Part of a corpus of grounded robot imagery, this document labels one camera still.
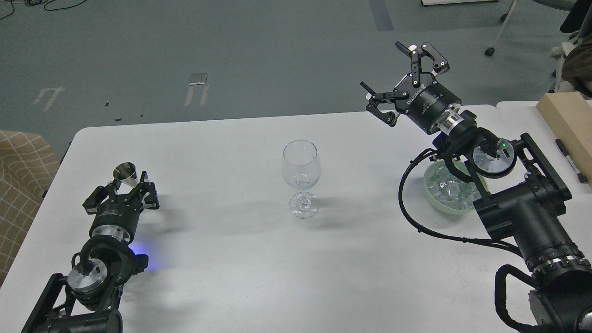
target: glass stem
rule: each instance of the glass stem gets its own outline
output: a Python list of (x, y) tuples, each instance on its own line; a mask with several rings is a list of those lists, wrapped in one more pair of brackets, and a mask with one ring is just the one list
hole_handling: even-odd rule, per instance
[(300, 198), (300, 207), (303, 210), (308, 209), (310, 206), (310, 199), (308, 198), (308, 194), (306, 192), (302, 193), (302, 197)]

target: bowl of ice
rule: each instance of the bowl of ice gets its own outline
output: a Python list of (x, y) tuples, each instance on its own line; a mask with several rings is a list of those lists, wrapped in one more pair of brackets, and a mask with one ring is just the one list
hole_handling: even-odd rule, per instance
[[(453, 161), (457, 169), (468, 174), (466, 166), (460, 161)], [(487, 183), (481, 175), (479, 179), (487, 190)], [(473, 201), (481, 198), (475, 183), (465, 183), (453, 176), (440, 160), (432, 163), (423, 174), (423, 192), (427, 200), (436, 209), (446, 214), (461, 215), (474, 210)]]

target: small metal cup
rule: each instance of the small metal cup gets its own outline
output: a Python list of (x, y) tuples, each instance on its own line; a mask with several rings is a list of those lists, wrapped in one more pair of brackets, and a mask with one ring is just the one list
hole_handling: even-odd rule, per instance
[(138, 174), (136, 173), (136, 166), (131, 162), (119, 164), (113, 170), (113, 178), (120, 180), (129, 187), (135, 187), (138, 184)]

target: green bowl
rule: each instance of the green bowl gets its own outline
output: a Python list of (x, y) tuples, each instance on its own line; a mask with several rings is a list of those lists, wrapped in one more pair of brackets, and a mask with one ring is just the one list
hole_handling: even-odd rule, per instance
[[(468, 174), (468, 172), (466, 170), (466, 166), (463, 162), (453, 161), (453, 163), (457, 169)], [(426, 196), (428, 202), (430, 204), (432, 204), (432, 206), (434, 206), (434, 208), (438, 209), (442, 213), (451, 214), (451, 215), (462, 215), (462, 214), (465, 214), (466, 212), (470, 212), (471, 210), (475, 210), (474, 208), (472, 208), (472, 209), (456, 209), (456, 208), (448, 207), (448, 206), (444, 205), (443, 203), (437, 201), (436, 198), (434, 198), (434, 196), (427, 189), (428, 184), (430, 182), (432, 182), (433, 180), (435, 180), (436, 171), (442, 165), (445, 165), (443, 160), (439, 160), (435, 163), (432, 163), (426, 169), (426, 172), (423, 174), (423, 194)], [(489, 189), (487, 186), (487, 182), (485, 182), (485, 178), (483, 178), (481, 175), (478, 175), (478, 176), (479, 176), (479, 179), (481, 180), (481, 183), (485, 187), (485, 189), (486, 190)]]

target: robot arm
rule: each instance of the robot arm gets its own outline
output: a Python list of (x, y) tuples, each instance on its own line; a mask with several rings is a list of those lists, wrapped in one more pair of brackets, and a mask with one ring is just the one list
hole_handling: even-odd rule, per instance
[[(508, 141), (477, 127), (470, 111), (460, 113), (461, 100), (436, 80), (449, 69), (448, 62), (429, 43), (423, 43), (421, 51), (415, 45), (397, 42), (396, 46), (411, 58), (411, 72), (393, 92), (377, 94), (361, 82), (369, 93), (366, 109), (391, 127), (405, 114), (426, 134), (440, 132), (433, 141), (435, 154), (453, 175), (477, 186), (481, 199), (474, 202), (475, 209), (491, 239), (516, 241), (532, 276), (509, 265), (497, 272), (496, 311), (502, 321), (520, 332), (592, 332), (592, 268), (557, 218), (565, 214), (564, 201), (571, 199), (563, 180), (528, 133)], [(425, 56), (433, 61), (431, 72), (422, 70)], [(394, 104), (396, 113), (379, 111), (382, 103)], [(461, 157), (466, 159), (468, 175), (452, 163)], [(478, 181), (477, 174), (487, 178), (509, 174), (518, 159), (527, 170), (524, 182), (491, 194)], [(508, 314), (508, 275), (534, 288), (529, 300), (538, 326), (520, 324)]]

